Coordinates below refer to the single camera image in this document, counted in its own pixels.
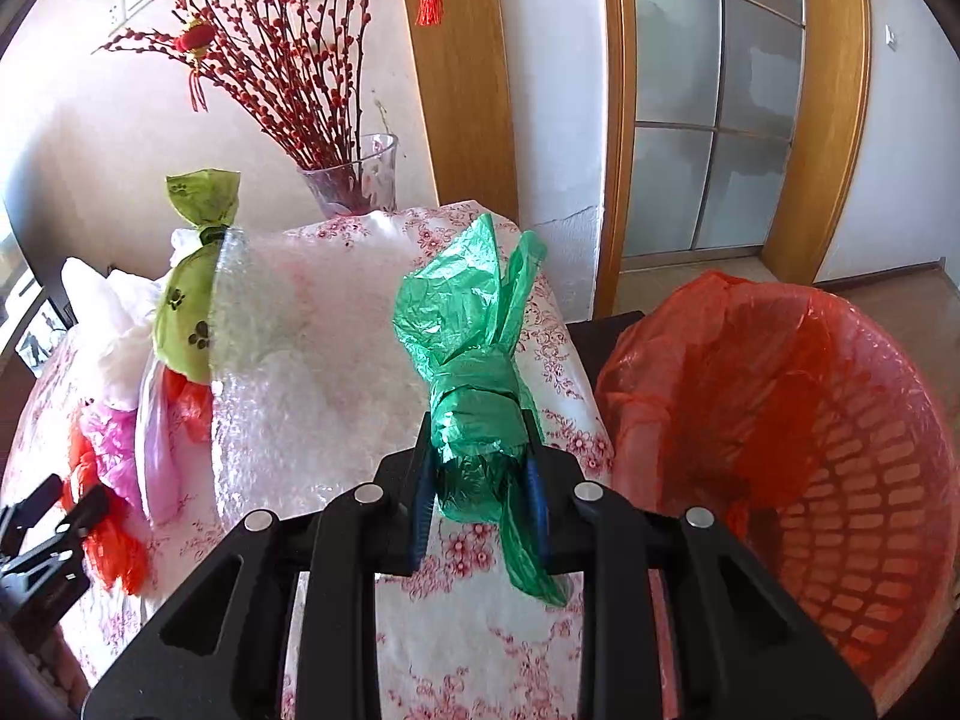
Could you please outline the green plastic bag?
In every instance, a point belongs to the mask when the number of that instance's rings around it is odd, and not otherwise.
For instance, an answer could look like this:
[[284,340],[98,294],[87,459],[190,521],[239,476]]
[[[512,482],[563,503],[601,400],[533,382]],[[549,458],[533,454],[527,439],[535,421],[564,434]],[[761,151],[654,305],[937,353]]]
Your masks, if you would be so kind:
[[478,216],[446,249],[405,275],[394,332],[430,392],[438,452],[436,497],[444,517],[493,525],[512,586],[561,608],[565,584],[537,554],[535,515],[524,493],[535,401],[516,362],[527,301],[547,248],[524,232],[498,249],[493,216]]

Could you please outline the orange plastic bag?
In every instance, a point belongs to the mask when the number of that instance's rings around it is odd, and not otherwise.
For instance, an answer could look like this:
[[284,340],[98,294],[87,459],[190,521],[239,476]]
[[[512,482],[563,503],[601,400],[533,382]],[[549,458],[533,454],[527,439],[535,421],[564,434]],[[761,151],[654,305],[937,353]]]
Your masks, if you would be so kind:
[[[169,416],[171,416],[172,431],[174,431],[174,452],[178,457],[176,442],[187,439],[192,444],[202,445],[210,440],[213,416],[213,394],[208,385],[190,382],[181,374],[167,369],[164,371],[164,388],[166,388]],[[80,431],[80,411],[83,406],[73,413],[70,431],[68,431],[68,476],[64,483],[64,490],[60,494],[60,505],[64,511],[82,499],[94,483],[101,483],[96,468],[96,455],[89,440]],[[184,464],[179,460],[182,476],[184,477],[184,499],[187,496]],[[135,512],[121,497],[105,484],[109,497],[109,512],[103,522],[94,528],[85,541],[86,562],[93,572],[93,577],[105,589],[116,587],[124,590],[128,595],[135,595],[143,589],[148,577],[149,557],[148,548],[143,539],[133,533],[133,525],[137,522],[146,523],[143,512]]]

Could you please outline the pale pink plastic bag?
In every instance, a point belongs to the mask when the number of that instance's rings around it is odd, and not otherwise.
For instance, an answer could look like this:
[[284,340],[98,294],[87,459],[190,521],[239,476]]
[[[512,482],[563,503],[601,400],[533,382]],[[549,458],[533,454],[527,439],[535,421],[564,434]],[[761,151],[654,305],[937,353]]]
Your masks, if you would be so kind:
[[174,452],[164,371],[166,366],[156,356],[149,356],[135,426],[137,481],[143,515],[151,528],[172,522],[184,507],[184,477]]

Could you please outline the magenta plastic bag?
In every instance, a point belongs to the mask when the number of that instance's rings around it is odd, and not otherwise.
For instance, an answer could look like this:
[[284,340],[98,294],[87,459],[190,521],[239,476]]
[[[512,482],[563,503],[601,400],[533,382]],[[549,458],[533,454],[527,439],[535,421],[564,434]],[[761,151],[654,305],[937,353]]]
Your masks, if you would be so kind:
[[92,401],[83,406],[78,424],[93,447],[101,483],[141,514],[143,504],[135,455],[137,411],[116,410]]

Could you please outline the floral tablecloth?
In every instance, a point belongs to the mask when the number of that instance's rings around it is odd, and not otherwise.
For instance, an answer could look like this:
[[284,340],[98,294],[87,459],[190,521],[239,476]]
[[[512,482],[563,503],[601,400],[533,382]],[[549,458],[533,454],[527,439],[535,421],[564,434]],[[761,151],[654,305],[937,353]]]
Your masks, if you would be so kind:
[[[485,213],[493,216],[498,249],[507,259],[526,231],[477,203],[389,216],[398,218],[402,234],[420,250],[416,271]],[[573,455],[588,478],[607,481],[612,444],[583,367],[583,347],[569,336],[542,266],[526,305],[517,367],[534,398],[544,441]],[[179,439],[176,450],[187,483],[181,513],[162,527],[133,525],[148,548],[143,589],[128,595],[93,585],[65,614],[49,656],[32,662],[57,697],[96,683],[229,530],[213,496],[213,421],[208,442]],[[583,585],[570,580],[566,589],[561,608],[519,592],[506,574],[498,528],[434,517],[420,569],[376,583],[384,715],[571,717],[578,697]]]

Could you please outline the white plastic bag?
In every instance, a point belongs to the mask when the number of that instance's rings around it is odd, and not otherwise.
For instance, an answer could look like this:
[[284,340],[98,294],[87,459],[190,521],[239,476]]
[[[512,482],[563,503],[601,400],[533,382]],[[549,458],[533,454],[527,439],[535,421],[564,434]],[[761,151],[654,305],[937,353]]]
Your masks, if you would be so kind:
[[78,257],[60,277],[75,316],[80,392],[117,411],[139,408],[143,374],[153,355],[153,323],[172,271],[157,280],[124,270],[103,275]]

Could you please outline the lime paw print bag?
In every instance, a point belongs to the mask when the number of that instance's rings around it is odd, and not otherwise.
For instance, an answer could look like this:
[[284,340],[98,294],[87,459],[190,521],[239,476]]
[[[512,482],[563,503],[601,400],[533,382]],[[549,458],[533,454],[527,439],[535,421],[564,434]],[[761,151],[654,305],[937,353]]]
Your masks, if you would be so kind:
[[199,234],[199,249],[172,267],[153,323],[155,355],[167,369],[208,385],[213,280],[226,232],[239,208],[239,172],[224,169],[166,177],[167,199]]

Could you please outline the bubble wrap sheet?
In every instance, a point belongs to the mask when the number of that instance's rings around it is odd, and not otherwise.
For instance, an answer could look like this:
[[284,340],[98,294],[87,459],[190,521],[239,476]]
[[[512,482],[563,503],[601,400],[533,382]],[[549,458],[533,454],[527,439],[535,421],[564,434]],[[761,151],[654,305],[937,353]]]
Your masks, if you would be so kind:
[[231,229],[213,281],[213,496],[223,527],[254,509],[324,507],[413,445],[427,387],[392,327],[420,250],[395,216],[286,232]]

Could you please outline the glass vase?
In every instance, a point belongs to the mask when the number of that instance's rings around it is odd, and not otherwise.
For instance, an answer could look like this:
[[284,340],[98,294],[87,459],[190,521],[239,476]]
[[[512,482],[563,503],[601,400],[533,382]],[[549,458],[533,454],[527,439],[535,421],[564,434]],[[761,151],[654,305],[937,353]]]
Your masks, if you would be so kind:
[[363,216],[371,211],[397,210],[395,173],[398,138],[393,133],[371,133],[359,138],[356,160],[314,171],[302,171],[320,214]]

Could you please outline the red lantern ornament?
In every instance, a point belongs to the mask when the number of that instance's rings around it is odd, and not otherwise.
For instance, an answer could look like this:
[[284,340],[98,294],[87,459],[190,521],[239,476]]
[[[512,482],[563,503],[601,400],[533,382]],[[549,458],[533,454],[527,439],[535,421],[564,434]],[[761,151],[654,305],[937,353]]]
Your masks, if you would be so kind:
[[189,99],[194,112],[206,110],[202,89],[203,60],[210,52],[217,32],[202,18],[192,18],[184,31],[174,39],[174,49],[180,52],[189,65]]

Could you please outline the red berry branches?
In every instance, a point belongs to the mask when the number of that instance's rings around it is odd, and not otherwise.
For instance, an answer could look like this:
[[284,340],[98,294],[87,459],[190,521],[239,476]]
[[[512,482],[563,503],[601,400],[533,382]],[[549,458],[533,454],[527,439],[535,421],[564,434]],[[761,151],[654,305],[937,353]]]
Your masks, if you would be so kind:
[[169,0],[174,26],[125,28],[107,52],[155,54],[189,70],[174,39],[192,18],[217,36],[202,89],[216,86],[302,169],[356,160],[371,0]]

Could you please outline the glass panel door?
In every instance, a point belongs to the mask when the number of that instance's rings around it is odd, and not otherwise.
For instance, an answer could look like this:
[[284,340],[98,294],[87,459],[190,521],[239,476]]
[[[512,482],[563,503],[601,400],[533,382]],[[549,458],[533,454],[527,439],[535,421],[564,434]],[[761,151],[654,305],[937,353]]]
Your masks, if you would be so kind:
[[628,257],[765,244],[793,149],[804,0],[635,0]]

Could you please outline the picture frame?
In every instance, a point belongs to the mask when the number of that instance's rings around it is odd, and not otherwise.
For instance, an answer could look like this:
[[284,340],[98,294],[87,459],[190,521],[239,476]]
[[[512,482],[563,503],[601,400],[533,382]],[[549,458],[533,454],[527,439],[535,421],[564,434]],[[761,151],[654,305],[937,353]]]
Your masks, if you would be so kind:
[[39,305],[36,314],[26,325],[26,330],[16,343],[16,354],[21,361],[39,379],[47,361],[64,339],[67,327],[60,319],[57,310],[49,301]]

